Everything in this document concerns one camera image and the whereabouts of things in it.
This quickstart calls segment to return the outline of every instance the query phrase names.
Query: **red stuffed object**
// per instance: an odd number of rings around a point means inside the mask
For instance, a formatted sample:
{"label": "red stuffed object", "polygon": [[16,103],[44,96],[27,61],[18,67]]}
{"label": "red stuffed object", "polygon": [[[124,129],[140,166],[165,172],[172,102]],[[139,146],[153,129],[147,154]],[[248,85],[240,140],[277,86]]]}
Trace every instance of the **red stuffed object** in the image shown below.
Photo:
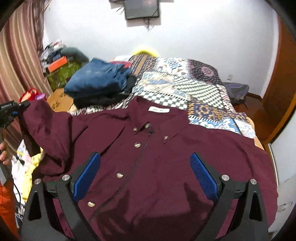
{"label": "red stuffed object", "polygon": [[40,94],[37,89],[31,88],[20,97],[20,102],[23,102],[25,100],[41,100],[41,99],[44,99],[45,101],[47,100],[45,97],[45,93]]}

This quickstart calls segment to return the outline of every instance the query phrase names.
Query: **person's hand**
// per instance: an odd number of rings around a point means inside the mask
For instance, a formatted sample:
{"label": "person's hand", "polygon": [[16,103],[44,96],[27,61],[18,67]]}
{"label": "person's hand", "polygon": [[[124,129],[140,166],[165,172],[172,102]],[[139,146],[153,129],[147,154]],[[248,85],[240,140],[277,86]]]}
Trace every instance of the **person's hand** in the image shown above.
{"label": "person's hand", "polygon": [[1,134],[2,134],[3,142],[0,143],[0,150],[2,151],[2,153],[0,155],[0,161],[2,161],[5,166],[7,166],[9,172],[11,173],[11,169],[12,169],[11,158],[10,158],[10,155],[7,151],[7,147],[8,147],[7,142],[4,141],[5,130],[3,130],[3,132]]}

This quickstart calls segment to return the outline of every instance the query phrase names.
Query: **shirt collar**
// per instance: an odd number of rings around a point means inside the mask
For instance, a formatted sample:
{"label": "shirt collar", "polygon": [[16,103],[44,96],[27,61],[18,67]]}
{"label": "shirt collar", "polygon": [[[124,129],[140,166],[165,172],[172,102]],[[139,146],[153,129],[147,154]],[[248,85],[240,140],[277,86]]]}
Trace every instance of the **shirt collar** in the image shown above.
{"label": "shirt collar", "polygon": [[161,109],[170,109],[169,113],[163,114],[170,115],[172,118],[162,122],[159,126],[163,143],[169,141],[189,124],[187,111],[174,107],[158,105],[151,101],[145,100],[142,97],[136,96],[127,107],[127,115],[133,124],[134,134],[137,134],[138,131],[149,122],[148,109],[151,106]]}

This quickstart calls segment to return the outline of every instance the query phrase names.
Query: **white clothing tag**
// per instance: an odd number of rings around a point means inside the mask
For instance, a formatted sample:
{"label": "white clothing tag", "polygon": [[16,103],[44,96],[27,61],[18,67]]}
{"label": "white clothing tag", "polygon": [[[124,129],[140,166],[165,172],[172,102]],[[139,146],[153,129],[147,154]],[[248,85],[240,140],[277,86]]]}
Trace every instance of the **white clothing tag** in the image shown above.
{"label": "white clothing tag", "polygon": [[156,112],[156,113],[169,113],[170,109],[158,108],[155,106],[150,106],[148,111]]}

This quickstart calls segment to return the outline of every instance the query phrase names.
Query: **backpack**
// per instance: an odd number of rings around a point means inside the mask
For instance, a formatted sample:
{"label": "backpack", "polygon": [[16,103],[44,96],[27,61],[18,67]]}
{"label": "backpack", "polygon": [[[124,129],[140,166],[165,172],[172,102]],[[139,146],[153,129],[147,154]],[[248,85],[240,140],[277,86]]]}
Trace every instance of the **backpack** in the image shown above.
{"label": "backpack", "polygon": [[248,94],[250,88],[248,85],[230,82],[223,82],[223,85],[227,90],[231,104],[244,103],[246,105],[245,96]]}

